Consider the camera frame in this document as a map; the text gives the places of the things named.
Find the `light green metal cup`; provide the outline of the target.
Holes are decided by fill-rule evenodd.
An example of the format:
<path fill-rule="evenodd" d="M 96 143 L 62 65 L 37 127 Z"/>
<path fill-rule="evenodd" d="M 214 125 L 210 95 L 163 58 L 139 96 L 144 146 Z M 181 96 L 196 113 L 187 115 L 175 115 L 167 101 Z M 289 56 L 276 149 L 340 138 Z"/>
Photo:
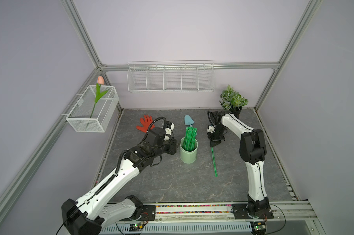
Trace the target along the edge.
<path fill-rule="evenodd" d="M 194 145 L 194 149 L 193 151 L 186 151 L 183 148 L 183 144 L 184 144 L 184 139 L 181 139 L 181 143 L 180 143 L 180 159 L 185 163 L 185 164 L 191 164 L 193 163 L 196 158 L 197 158 L 197 152 L 198 152 L 198 141 L 195 140 L 195 145 Z"/>

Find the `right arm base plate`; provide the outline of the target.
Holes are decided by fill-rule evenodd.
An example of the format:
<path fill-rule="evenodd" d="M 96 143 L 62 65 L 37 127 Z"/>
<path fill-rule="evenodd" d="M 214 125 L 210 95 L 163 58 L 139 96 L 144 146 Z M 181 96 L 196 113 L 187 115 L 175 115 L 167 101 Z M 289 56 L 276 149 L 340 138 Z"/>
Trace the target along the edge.
<path fill-rule="evenodd" d="M 247 203 L 236 203 L 232 205 L 230 212 L 235 219 L 273 219 L 274 215 L 271 208 L 256 209 L 254 206 L 249 206 Z"/>

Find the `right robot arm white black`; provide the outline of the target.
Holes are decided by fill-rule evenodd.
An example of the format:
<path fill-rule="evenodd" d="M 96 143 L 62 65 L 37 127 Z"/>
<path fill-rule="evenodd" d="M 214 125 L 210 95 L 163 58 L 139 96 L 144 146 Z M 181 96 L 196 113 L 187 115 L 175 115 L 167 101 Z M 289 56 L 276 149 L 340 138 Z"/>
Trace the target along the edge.
<path fill-rule="evenodd" d="M 207 137 L 211 148 L 225 140 L 228 130 L 239 138 L 239 155 L 245 162 L 249 183 L 247 213 L 252 218 L 265 215 L 270 211 L 270 204 L 264 182 L 267 147 L 263 130 L 249 127 L 229 111 L 208 111 L 207 116 L 210 122 Z"/>

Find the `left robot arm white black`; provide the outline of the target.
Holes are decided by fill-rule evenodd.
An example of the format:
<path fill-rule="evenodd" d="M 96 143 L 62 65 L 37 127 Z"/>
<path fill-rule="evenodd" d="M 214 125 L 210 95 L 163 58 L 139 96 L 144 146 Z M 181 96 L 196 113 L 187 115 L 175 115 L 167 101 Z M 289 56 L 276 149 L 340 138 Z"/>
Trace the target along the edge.
<path fill-rule="evenodd" d="M 142 218 L 143 203 L 134 195 L 108 206 L 107 203 L 146 167 L 155 166 L 154 159 L 164 153 L 174 155 L 178 141 L 172 129 L 155 127 L 147 131 L 142 141 L 124 150 L 116 168 L 88 193 L 77 200 L 68 199 L 62 205 L 63 227 L 71 235 L 97 235 L 120 220 Z"/>

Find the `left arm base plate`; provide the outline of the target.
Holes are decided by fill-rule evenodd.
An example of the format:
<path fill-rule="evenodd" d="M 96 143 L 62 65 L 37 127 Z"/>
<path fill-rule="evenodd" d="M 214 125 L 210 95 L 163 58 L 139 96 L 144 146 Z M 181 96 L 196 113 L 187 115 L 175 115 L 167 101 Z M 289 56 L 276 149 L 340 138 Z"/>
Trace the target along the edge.
<path fill-rule="evenodd" d="M 155 216 L 155 205 L 143 205 L 141 208 L 136 208 L 134 214 L 130 218 L 124 218 L 120 221 L 154 221 Z"/>

